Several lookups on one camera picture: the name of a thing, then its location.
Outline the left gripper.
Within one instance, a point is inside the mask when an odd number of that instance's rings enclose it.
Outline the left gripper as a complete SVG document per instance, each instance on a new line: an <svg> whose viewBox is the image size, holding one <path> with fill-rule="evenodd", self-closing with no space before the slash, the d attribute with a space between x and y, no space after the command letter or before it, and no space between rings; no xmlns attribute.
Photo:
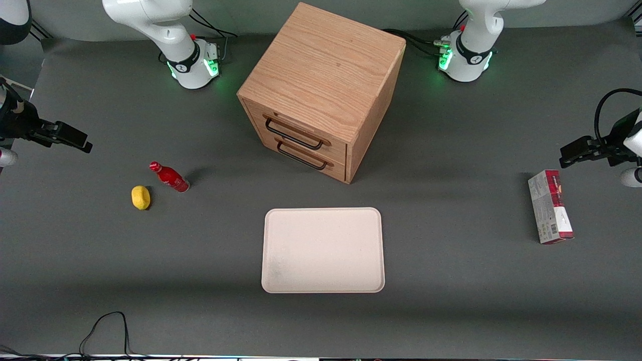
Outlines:
<svg viewBox="0 0 642 361"><path fill-rule="evenodd" d="M617 121L608 135L608 146L612 157L608 164L611 167L626 162L634 162L635 167L624 169L619 180L625 187L641 187L641 114L637 109ZM609 149L603 139L592 136L582 136L576 143L570 143L560 149L559 164L566 169L583 161L594 161L608 158Z"/></svg>

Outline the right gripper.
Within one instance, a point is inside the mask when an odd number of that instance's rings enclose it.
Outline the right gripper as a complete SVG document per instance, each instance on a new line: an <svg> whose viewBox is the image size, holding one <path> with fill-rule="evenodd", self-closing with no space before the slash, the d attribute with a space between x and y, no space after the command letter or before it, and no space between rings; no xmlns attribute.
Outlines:
<svg viewBox="0 0 642 361"><path fill-rule="evenodd" d="M61 121L44 121L43 124L35 106L29 101L2 100L1 116L2 141L23 139L45 147L62 144L84 153L93 149L93 144L87 141L87 134L73 126Z"/></svg>

